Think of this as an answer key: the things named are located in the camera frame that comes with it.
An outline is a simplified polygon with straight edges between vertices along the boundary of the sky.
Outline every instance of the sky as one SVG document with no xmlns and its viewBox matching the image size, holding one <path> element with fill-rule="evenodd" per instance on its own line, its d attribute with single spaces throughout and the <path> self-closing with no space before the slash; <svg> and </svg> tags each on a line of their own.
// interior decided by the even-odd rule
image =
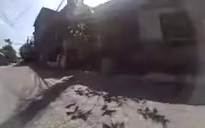
<svg viewBox="0 0 205 128">
<path fill-rule="evenodd" d="M 84 0 L 91 7 L 108 0 Z M 16 51 L 32 36 L 33 23 L 42 7 L 56 10 L 61 0 L 0 0 L 0 47 L 10 38 Z"/>
</svg>

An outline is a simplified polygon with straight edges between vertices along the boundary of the tree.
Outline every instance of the tree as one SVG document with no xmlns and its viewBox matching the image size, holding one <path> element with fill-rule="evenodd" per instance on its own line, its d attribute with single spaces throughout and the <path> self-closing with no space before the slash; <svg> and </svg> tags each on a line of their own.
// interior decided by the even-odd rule
<svg viewBox="0 0 205 128">
<path fill-rule="evenodd" d="M 10 39 L 5 39 L 4 41 L 5 41 L 6 43 L 8 43 L 8 45 L 12 45 L 12 44 L 13 44 Z"/>
<path fill-rule="evenodd" d="M 12 46 L 12 41 L 10 39 L 5 39 L 7 45 L 3 46 L 1 51 L 6 56 L 9 61 L 15 61 L 17 59 L 16 51 Z"/>
<path fill-rule="evenodd" d="M 34 40 L 27 38 L 26 43 L 20 47 L 19 52 L 24 61 L 34 60 L 36 57 Z"/>
</svg>

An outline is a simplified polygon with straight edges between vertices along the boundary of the ground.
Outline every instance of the ground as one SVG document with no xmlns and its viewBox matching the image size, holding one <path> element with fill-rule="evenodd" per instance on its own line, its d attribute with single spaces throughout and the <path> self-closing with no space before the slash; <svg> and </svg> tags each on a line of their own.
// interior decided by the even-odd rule
<svg viewBox="0 0 205 128">
<path fill-rule="evenodd" d="M 183 105 L 171 82 L 37 69 L 0 68 L 0 128 L 205 128 L 205 106 Z"/>
</svg>

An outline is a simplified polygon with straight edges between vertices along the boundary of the foliage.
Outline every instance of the foliage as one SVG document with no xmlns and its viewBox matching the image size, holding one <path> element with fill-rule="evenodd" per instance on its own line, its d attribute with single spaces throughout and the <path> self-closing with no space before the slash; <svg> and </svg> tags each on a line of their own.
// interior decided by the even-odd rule
<svg viewBox="0 0 205 128">
<path fill-rule="evenodd" d="M 8 44 L 3 46 L 0 50 L 9 61 L 15 61 L 17 59 L 16 51 L 12 46 L 12 41 L 10 39 L 5 39 L 5 42 Z"/>
<path fill-rule="evenodd" d="M 20 47 L 19 52 L 24 61 L 33 60 L 35 56 L 34 41 L 27 39 L 27 42 Z"/>
<path fill-rule="evenodd" d="M 73 23 L 69 27 L 72 35 L 73 46 L 77 49 L 80 59 L 93 54 L 96 44 L 96 36 L 93 33 L 93 26 L 87 21 Z"/>
<path fill-rule="evenodd" d="M 12 45 L 12 41 L 10 39 L 5 39 L 4 40 L 6 43 L 8 43 L 8 45 Z"/>
</svg>

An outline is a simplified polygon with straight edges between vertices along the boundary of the sunlight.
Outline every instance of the sunlight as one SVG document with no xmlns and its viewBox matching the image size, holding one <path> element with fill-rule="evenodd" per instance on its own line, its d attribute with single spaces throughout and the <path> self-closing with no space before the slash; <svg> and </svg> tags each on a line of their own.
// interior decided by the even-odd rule
<svg viewBox="0 0 205 128">
<path fill-rule="evenodd" d="M 96 7 L 100 4 L 103 4 L 109 0 L 84 0 L 84 3 L 90 7 Z"/>
<path fill-rule="evenodd" d="M 109 0 L 84 0 L 84 3 L 90 7 L 96 7 L 100 4 L 103 4 Z M 59 6 L 61 0 L 42 0 L 42 4 L 44 7 L 48 7 L 50 9 L 56 10 Z M 63 2 L 60 9 L 63 8 L 67 3 L 67 0 Z"/>
</svg>

